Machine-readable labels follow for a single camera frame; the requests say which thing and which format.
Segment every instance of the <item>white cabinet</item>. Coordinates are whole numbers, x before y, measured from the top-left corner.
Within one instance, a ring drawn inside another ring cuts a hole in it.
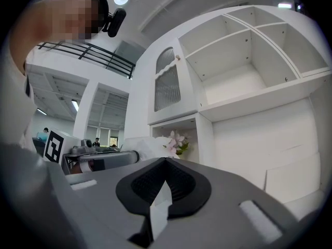
[[[280,15],[254,6],[220,12],[165,45],[178,59],[157,69],[149,124],[196,112],[211,122],[261,112],[308,97],[330,75]]]
[[[186,59],[178,39],[165,45],[156,60],[153,91],[149,96],[148,124],[197,112]]]
[[[329,70],[312,44],[289,24],[263,25],[257,29],[283,50],[302,77]]]
[[[271,181],[267,170],[301,166],[312,156],[320,156],[322,167],[329,163],[323,153],[329,147],[332,60],[312,20],[269,6],[225,8],[160,40],[167,43],[159,47],[162,62],[149,91],[152,136],[188,133],[192,149],[183,158],[238,174],[264,190]],[[315,167],[316,175],[311,170],[305,176],[315,176],[311,191],[318,186]],[[303,176],[291,175],[301,185]],[[287,183],[280,191],[298,198],[298,189],[290,193],[294,187]]]

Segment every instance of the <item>ceiling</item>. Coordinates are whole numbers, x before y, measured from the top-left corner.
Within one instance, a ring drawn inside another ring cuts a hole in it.
[[[119,7],[113,0],[107,1],[109,12]],[[123,5],[127,16],[116,40],[146,49],[169,30],[203,13],[237,5],[276,6],[280,2],[292,3],[294,0],[129,0]]]
[[[76,109],[87,84],[77,79],[65,79],[40,71],[29,71],[35,104],[47,115],[75,121]],[[123,129],[125,126],[128,97],[99,88],[91,108],[90,126]]]

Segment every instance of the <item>gray plastic surface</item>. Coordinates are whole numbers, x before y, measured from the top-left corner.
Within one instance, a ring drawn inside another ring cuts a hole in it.
[[[134,151],[100,153],[94,155],[84,155],[77,158],[78,161],[104,160],[105,169],[112,169],[138,162],[139,157]]]
[[[140,231],[144,217],[129,213],[115,188],[121,178],[157,159],[65,176],[58,164],[44,162],[37,154],[17,146],[0,146],[0,150],[4,153],[1,184],[8,202],[49,247],[138,248],[126,239]],[[240,176],[173,160],[203,174],[212,193],[193,216],[169,220],[149,248],[262,247],[262,238],[239,208],[245,200],[253,200],[285,235],[297,225],[282,204]],[[77,191],[70,187],[92,179],[96,185]]]
[[[0,144],[0,183],[12,209],[47,248],[138,248],[85,206],[57,163]]]
[[[87,146],[80,146],[80,147],[73,147],[71,149],[71,155],[72,156],[80,156],[82,154],[89,154],[89,153],[94,153],[97,152],[94,147],[87,147]]]

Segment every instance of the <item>white shelf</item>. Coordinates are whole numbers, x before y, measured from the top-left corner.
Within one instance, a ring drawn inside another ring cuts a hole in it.
[[[228,15],[238,18],[251,26],[282,22],[280,18],[277,18],[276,16],[256,7],[246,7],[230,12]]]
[[[177,130],[180,135],[187,133],[190,137],[188,140],[191,147],[182,155],[182,159],[190,160],[192,162],[200,163],[200,151],[198,145],[196,115],[188,115],[178,119],[158,123],[151,126],[153,137],[166,136],[171,134],[171,131]]]
[[[203,82],[207,104],[297,78],[271,42],[249,29],[218,39],[186,59]]]
[[[330,71],[217,102],[199,109],[211,122],[245,116],[308,97],[330,76]]]
[[[284,22],[256,28],[283,50],[302,75],[310,71],[319,73],[319,70],[329,69],[312,44],[289,24]]]
[[[227,16],[218,16],[193,28],[181,36],[179,41],[188,55],[210,42],[244,29],[246,27],[241,22]]]

